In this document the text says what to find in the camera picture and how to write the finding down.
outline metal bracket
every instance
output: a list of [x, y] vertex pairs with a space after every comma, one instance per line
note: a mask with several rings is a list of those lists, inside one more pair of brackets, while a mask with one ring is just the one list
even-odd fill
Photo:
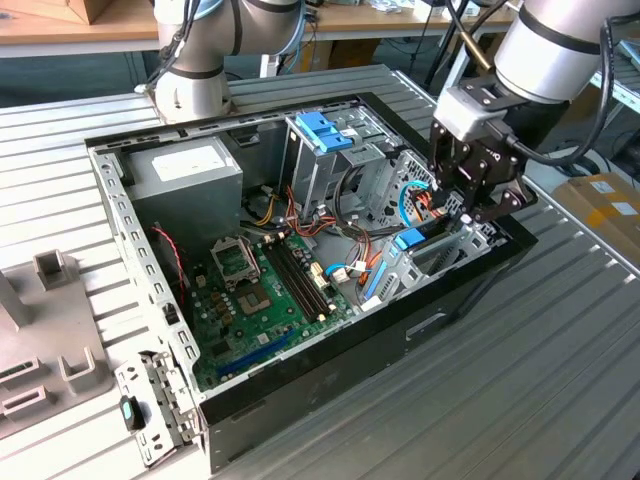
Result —
[[[135, 436], [147, 467], [192, 443], [201, 433], [189, 388], [170, 353], [140, 353], [115, 374], [120, 392], [130, 401], [126, 403], [135, 404], [142, 416], [138, 419], [142, 428]], [[123, 412], [129, 428], [133, 423], [127, 414]]]

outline black cable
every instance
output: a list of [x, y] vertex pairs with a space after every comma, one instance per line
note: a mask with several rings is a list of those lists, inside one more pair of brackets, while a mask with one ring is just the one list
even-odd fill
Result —
[[[306, 41], [306, 43], [304, 45], [302, 45], [300, 47], [300, 54], [302, 54], [302, 51], [307, 48], [309, 45], [311, 45], [311, 42], [316, 42], [317, 39], [317, 33], [318, 33], [318, 25], [317, 25], [317, 21], [316, 22], [312, 22], [309, 19], [307, 19], [307, 22], [309, 23], [309, 25], [311, 25], [311, 28], [313, 29], [313, 34], [311, 35], [311, 38], [309, 40]], [[313, 57], [315, 56], [315, 43], [313, 45], [314, 47], [314, 51], [312, 53], [312, 60]], [[284, 68], [285, 64], [287, 63], [287, 60], [289, 59], [289, 57], [292, 57], [293, 55], [295, 55], [296, 50], [293, 50], [291, 53], [288, 53], [286, 55], [281, 55], [280, 56], [280, 63], [278, 65], [278, 69], [276, 70], [276, 76], [280, 75], [280, 72], [282, 71], [282, 69]]]
[[176, 54], [178, 53], [178, 48], [180, 48], [182, 42], [186, 43], [189, 39], [189, 34], [191, 33], [191, 28], [193, 27], [193, 22], [199, 6], [200, 0], [185, 1], [182, 25], [173, 35], [169, 45], [166, 45], [160, 50], [160, 65], [158, 65], [158, 68], [156, 68], [156, 70], [149, 76], [149, 79], [147, 80], [148, 85], [155, 85], [160, 77], [169, 71], [177, 60]]
[[636, 133], [638, 131], [638, 129], [633, 129], [633, 130], [627, 130], [626, 132], [622, 132], [620, 134], [618, 134], [618, 136], [616, 136], [616, 138], [613, 140], [613, 142], [611, 143], [611, 155], [615, 155], [616, 154], [616, 144], [620, 141], [620, 139], [622, 137], [624, 137], [625, 135], [631, 134], [633, 136], [634, 133]]
[[359, 241], [362, 237], [363, 232], [366, 233], [371, 240], [377, 238], [388, 237], [389, 235], [393, 235], [400, 230], [403, 230], [403, 226], [391, 226], [385, 228], [379, 228], [377, 230], [366, 230], [363, 227], [353, 227], [349, 225], [342, 216], [342, 208], [340, 206], [340, 198], [342, 197], [342, 192], [344, 191], [345, 185], [348, 185], [353, 178], [360, 172], [362, 167], [352, 167], [350, 166], [345, 170], [345, 172], [336, 183], [335, 190], [333, 192], [333, 216], [336, 219], [336, 227], [340, 228], [342, 233], [356, 241]]
[[577, 159], [581, 158], [587, 153], [591, 147], [595, 144], [596, 140], [600, 136], [604, 125], [607, 121], [607, 113], [609, 110], [609, 101], [613, 95], [613, 34], [611, 32], [612, 25], [624, 25], [636, 20], [640, 20], [640, 12], [633, 15], [626, 15], [620, 17], [607, 18], [602, 27], [600, 28], [600, 57], [602, 67], [602, 84], [600, 87], [600, 102], [598, 104], [598, 111], [596, 112], [596, 118], [589, 132], [586, 141], [573, 153], [562, 158], [550, 159], [535, 150], [527, 147], [521, 143], [515, 135], [507, 135], [506, 143], [514, 150], [517, 150], [522, 155], [530, 158], [543, 165], [549, 165], [552, 167], [561, 165], [571, 165]]
[[507, 1], [508, 0], [498, 0], [495, 4], [493, 4], [492, 6], [487, 8], [484, 12], [482, 12], [482, 14], [476, 20], [476, 23], [474, 23], [469, 29], [469, 34], [473, 35], [474, 33], [476, 33], [480, 29], [480, 27], [484, 24], [484, 22], [486, 22], [491, 15], [493, 15], [498, 10], [500, 10], [502, 6], [505, 3], [507, 3]]
[[[462, 12], [465, 11], [468, 4], [469, 4], [469, 0], [462, 0], [460, 2], [460, 6], [458, 7], [457, 15], [462, 16]], [[444, 34], [444, 37], [442, 38], [442, 43], [440, 44], [440, 48], [438, 49], [436, 58], [433, 59], [433, 63], [429, 68], [429, 73], [427, 73], [427, 76], [424, 79], [425, 90], [429, 90], [429, 88], [431, 87], [431, 83], [433, 82], [433, 79], [436, 76], [438, 67], [440, 67], [440, 63], [442, 63], [442, 59], [444, 58], [447, 52], [447, 47], [451, 43], [451, 39], [453, 38], [453, 34], [455, 33], [455, 31], [456, 31], [456, 24], [454, 22], [451, 22], [449, 24], [449, 28], [447, 28], [447, 32]]]
[[408, 76], [411, 76], [411, 73], [413, 72], [413, 65], [416, 63], [416, 58], [418, 57], [418, 53], [420, 52], [420, 47], [422, 46], [422, 42], [424, 40], [424, 34], [427, 31], [427, 26], [429, 25], [429, 21], [431, 20], [432, 13], [433, 13], [433, 7], [429, 10], [429, 15], [427, 15], [427, 19], [424, 21], [424, 26], [422, 27], [422, 33], [420, 34], [420, 41], [418, 42], [416, 51], [411, 54], [411, 61], [409, 62], [409, 70], [407, 71]]
[[309, 71], [313, 70], [313, 60], [316, 58], [316, 46], [318, 45], [317, 34], [318, 34], [318, 20], [315, 22], [311, 22], [311, 28], [313, 28], [313, 35], [311, 39], [313, 40], [313, 49], [311, 50], [311, 60], [309, 61]]
[[244, 80], [244, 78], [242, 78], [240, 75], [238, 75], [237, 73], [233, 73], [233, 72], [224, 72], [226, 75], [229, 75], [231, 77], [237, 78], [238, 80]]

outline cardboard box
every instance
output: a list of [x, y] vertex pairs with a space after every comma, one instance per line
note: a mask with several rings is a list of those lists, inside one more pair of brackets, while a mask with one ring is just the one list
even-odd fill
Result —
[[91, 24], [112, 0], [0, 0], [0, 8]]
[[640, 193], [615, 173], [572, 178], [553, 198], [640, 266]]

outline metal table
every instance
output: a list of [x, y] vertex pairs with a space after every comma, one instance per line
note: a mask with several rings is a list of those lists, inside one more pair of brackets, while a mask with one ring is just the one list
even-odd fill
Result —
[[[241, 108], [369, 90], [422, 134], [433, 111], [383, 66], [232, 90]], [[54, 247], [76, 256], [112, 368], [156, 339], [140, 317], [82, 139], [158, 123], [135, 95], [0, 111], [0, 267]], [[640, 468], [639, 281], [545, 200], [517, 217], [540, 242], [472, 314], [220, 478], [631, 478]], [[112, 390], [1, 441], [0, 471], [205, 478], [195, 447], [145, 473], [118, 399]]]

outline white connector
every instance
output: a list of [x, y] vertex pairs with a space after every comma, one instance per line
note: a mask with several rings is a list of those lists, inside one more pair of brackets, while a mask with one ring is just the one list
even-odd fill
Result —
[[363, 262], [362, 260], [358, 260], [356, 262], [356, 266], [353, 267], [353, 270], [360, 273], [364, 273], [366, 269], [367, 269], [367, 262]]
[[338, 268], [331, 274], [331, 278], [335, 280], [336, 283], [344, 283], [349, 281], [349, 275], [347, 275], [347, 271], [344, 268]]

